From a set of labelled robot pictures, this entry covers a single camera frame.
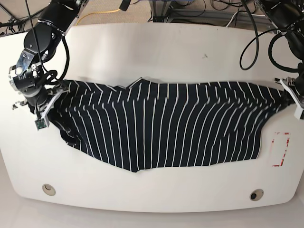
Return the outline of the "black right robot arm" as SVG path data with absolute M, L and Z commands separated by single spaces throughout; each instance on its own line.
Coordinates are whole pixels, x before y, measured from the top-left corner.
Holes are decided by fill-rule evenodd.
M 48 101 L 46 85 L 65 87 L 62 81 L 70 61 L 66 35 L 87 4 L 86 0 L 52 0 L 26 34 L 24 49 L 16 65 L 9 70 L 14 73 L 9 82 L 14 90 L 24 95 L 30 106 L 38 108 Z M 46 70 L 44 64 L 55 55 L 60 42 L 65 48 L 66 63 L 58 77 L 56 70 Z

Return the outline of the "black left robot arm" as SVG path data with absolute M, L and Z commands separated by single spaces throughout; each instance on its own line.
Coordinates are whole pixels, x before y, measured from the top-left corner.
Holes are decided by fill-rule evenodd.
M 293 0 L 257 0 L 256 4 L 268 17 L 272 24 L 281 32 L 274 36 L 268 48 L 268 57 L 271 63 L 280 70 L 289 73 L 298 73 L 292 88 L 300 97 L 304 97 L 304 13 Z M 278 64 L 272 57 L 274 43 L 285 37 L 291 52 L 301 62 L 297 68 L 289 68 Z

